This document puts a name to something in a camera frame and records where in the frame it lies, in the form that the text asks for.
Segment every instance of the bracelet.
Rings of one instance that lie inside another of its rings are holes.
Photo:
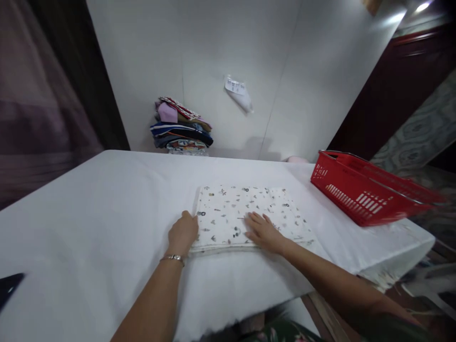
[[[167,255],[163,256],[163,258],[161,258],[160,261],[168,260],[168,259],[170,259],[170,260],[178,260],[178,261],[182,262],[182,267],[185,267],[184,258],[179,256],[179,255],[175,255],[175,254],[169,255],[169,254],[167,254]]]

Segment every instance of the stack of folded clothes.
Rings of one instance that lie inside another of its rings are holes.
[[[151,126],[155,147],[172,154],[209,155],[212,127],[201,116],[170,97],[155,102],[157,123]]]

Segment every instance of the red plastic basket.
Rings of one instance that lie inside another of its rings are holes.
[[[319,151],[311,182],[361,227],[445,205],[441,195],[350,153]]]

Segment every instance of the white tablecloth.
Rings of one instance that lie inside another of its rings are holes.
[[[0,212],[0,278],[26,278],[0,313],[0,341],[109,341],[194,210],[200,185],[286,187],[323,248],[352,273],[394,282],[432,247],[402,220],[360,228],[310,182],[314,165],[105,151]],[[287,262],[263,253],[190,260],[176,340],[191,341],[312,291]]]

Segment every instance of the floral clothing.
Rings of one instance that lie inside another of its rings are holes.
[[[390,314],[382,314],[373,317],[362,324],[361,335],[363,341],[368,342],[430,342],[434,339],[420,326],[404,321]],[[255,333],[242,342],[324,342],[310,330],[298,323],[277,320],[261,332]]]

